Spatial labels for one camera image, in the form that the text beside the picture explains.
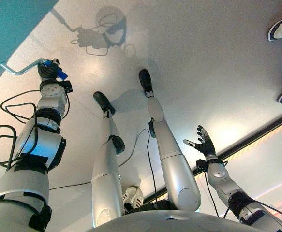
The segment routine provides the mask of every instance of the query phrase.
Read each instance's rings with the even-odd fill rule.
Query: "black joint cover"
[[[255,200],[249,197],[245,192],[236,192],[232,194],[228,200],[229,208],[237,218],[241,210],[253,202],[255,202]]]
[[[44,79],[56,79],[58,64],[51,63],[49,66],[45,66],[43,63],[38,65],[38,72],[40,77]]]

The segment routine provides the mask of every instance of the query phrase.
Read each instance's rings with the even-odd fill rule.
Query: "white floor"
[[[197,125],[207,129],[220,153],[282,116],[282,105],[276,101],[282,92],[282,39],[267,40],[268,29],[280,19],[282,0],[59,1],[8,61],[19,70],[37,58],[58,58],[72,82],[70,113],[60,127],[67,146],[61,164],[49,173],[50,186],[91,180],[101,121],[101,110],[92,98],[97,90],[117,110],[114,121],[126,144],[118,163],[129,156],[136,136],[150,120],[138,80],[142,68],[151,73],[155,96],[191,167],[202,155],[181,141],[195,141]],[[112,25],[118,30],[106,31]],[[71,32],[68,27],[82,29]],[[0,103],[38,89],[39,84],[36,69],[20,77],[5,72],[0,78]],[[14,102],[38,99],[32,93]],[[15,111],[32,114],[29,107]],[[0,124],[11,124],[18,133],[23,127],[2,111]],[[145,195],[153,192],[147,139],[143,133],[133,157],[120,168],[123,190],[144,180]],[[9,144],[0,142],[0,160],[7,159]],[[159,173],[154,139],[149,150],[154,172]],[[157,182],[159,188],[164,185],[158,174]],[[61,191],[69,192],[70,199]],[[67,188],[50,197],[67,201],[69,207],[72,199],[83,195],[90,202],[89,191],[89,186]]]

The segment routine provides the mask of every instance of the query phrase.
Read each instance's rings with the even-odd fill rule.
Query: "humanoid robot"
[[[67,93],[72,91],[72,86],[68,81],[56,80],[57,77],[66,77],[59,68],[59,61],[40,59],[20,72],[0,62],[1,67],[13,74],[22,74],[34,65],[38,65],[41,77],[41,99],[15,141],[13,159],[5,162],[8,163],[7,172],[0,179],[1,232],[46,229],[51,218],[51,208],[47,205],[47,173],[60,163],[66,146],[59,126]],[[112,119],[115,109],[103,93],[96,92],[93,97],[103,111],[103,119],[101,149],[96,155],[92,175],[93,230],[282,232],[282,221],[247,196],[229,177],[224,164],[216,156],[208,133],[201,126],[198,127],[201,144],[184,142],[204,153],[206,160],[199,160],[197,166],[208,173],[210,184],[241,224],[195,212],[201,197],[194,176],[154,97],[149,72],[142,70],[139,78],[148,98],[149,129],[152,137],[157,138],[169,201],[168,204],[155,203],[155,210],[145,211],[144,205],[124,215],[116,155],[124,150],[125,145]]]

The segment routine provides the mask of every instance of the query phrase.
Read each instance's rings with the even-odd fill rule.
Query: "white sneaker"
[[[267,39],[274,41],[282,38],[282,20],[275,23],[268,32]]]
[[[143,205],[144,196],[142,190],[140,188],[136,188],[136,193],[134,197],[134,201],[132,203],[132,208],[139,208]]]
[[[122,196],[123,203],[133,204],[136,194],[136,187],[131,186],[127,188],[126,193]]]

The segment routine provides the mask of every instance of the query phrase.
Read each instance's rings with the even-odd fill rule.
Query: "robot leg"
[[[157,138],[163,177],[169,197],[178,209],[195,211],[201,203],[199,188],[164,118],[163,110],[154,96],[148,98],[148,110]]]
[[[92,218],[97,227],[123,215],[122,189],[119,179],[117,153],[123,151],[122,140],[110,110],[103,113],[101,148],[95,158],[92,175]]]

